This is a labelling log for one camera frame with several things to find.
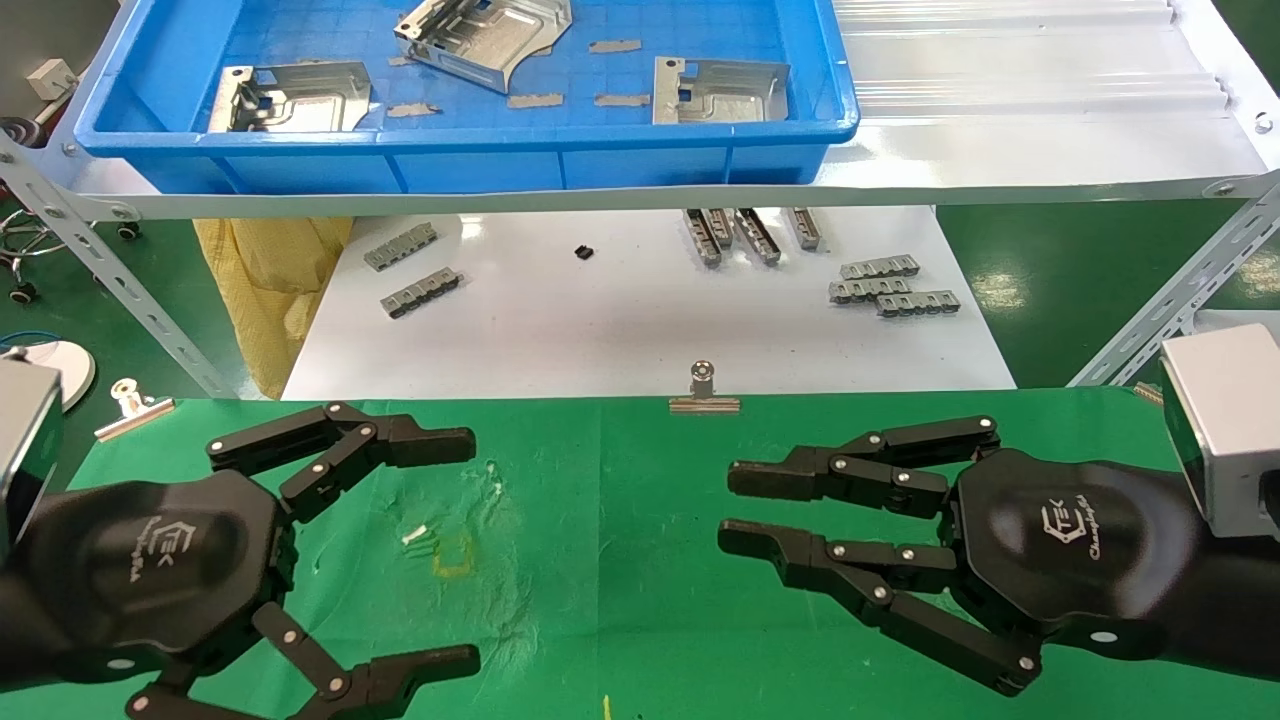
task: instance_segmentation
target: metal shelf rack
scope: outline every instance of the metal shelf rack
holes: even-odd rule
[[[686,206],[1247,200],[1071,384],[1124,383],[1276,229],[1280,99],[1212,0],[835,0],[863,122],[808,186],[495,195],[161,195],[70,128],[0,178],[211,395],[232,392],[93,220]],[[133,3],[108,36],[113,44]],[[95,60],[84,82],[101,72]]]

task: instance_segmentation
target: yellow fabric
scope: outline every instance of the yellow fabric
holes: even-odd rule
[[[351,240],[351,218],[195,220],[248,374],[279,400],[320,296]]]

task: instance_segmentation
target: robotic hand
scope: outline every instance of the robotic hand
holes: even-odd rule
[[[477,673],[479,651],[462,644],[339,666],[282,607],[297,561],[293,524],[314,520],[383,462],[461,462],[475,450],[467,428],[424,430],[408,415],[333,404],[215,439],[214,473],[201,480],[45,493],[28,503],[29,518],[10,518],[15,537],[0,538],[17,541],[0,553],[0,692],[160,670],[129,700],[129,717],[250,720],[187,693],[266,638],[315,687],[293,717],[402,716],[420,685]],[[279,498],[251,479],[317,452]]]
[[[973,460],[954,487],[919,470]],[[864,624],[1006,696],[1041,674],[1041,646],[1164,659],[1280,680],[1280,543],[1215,537],[1180,473],[1062,464],[1000,447],[991,418],[799,446],[733,462],[737,495],[828,497],[941,515],[941,547],[831,541],[724,520],[726,552],[773,562],[782,584],[829,594]],[[951,596],[982,626],[913,593]]]

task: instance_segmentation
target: blue plastic tray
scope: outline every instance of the blue plastic tray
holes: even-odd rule
[[[82,147],[124,158],[161,192],[447,193],[655,184],[804,183],[846,142],[858,108],[831,0],[573,0],[548,56],[507,97],[401,55],[392,28],[417,0],[140,0],[76,126]],[[598,40],[641,40],[593,54]],[[791,64],[783,122],[654,126],[652,108],[598,94],[653,92],[655,55]],[[355,132],[205,133],[224,65],[353,60],[374,106]],[[442,114],[388,118],[429,102]]]

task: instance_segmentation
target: green tablecloth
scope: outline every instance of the green tablecloth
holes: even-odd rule
[[[707,418],[671,416],[663,398],[360,405],[411,413],[424,427],[468,425],[480,442],[466,465],[378,471],[300,534],[297,589],[285,607],[342,664],[480,646],[481,674],[424,688],[408,717],[1280,714],[1280,684],[1060,647],[1046,648],[1037,684],[1006,700],[861,626],[827,597],[782,588],[767,564],[716,546],[717,523],[728,516],[849,539],[932,542],[929,521],[740,498],[724,487],[733,459],[781,459],[792,445],[837,445],[868,429],[989,414],[1006,446],[1046,460],[1174,468],[1158,409],[1125,391],[749,397],[740,416]],[[200,478],[210,438],[302,407],[182,402],[96,447],[74,487]],[[274,487],[288,471],[261,479]],[[0,717],[120,717],[142,684],[13,693],[0,697]],[[310,691],[260,643],[193,694],[284,717]]]

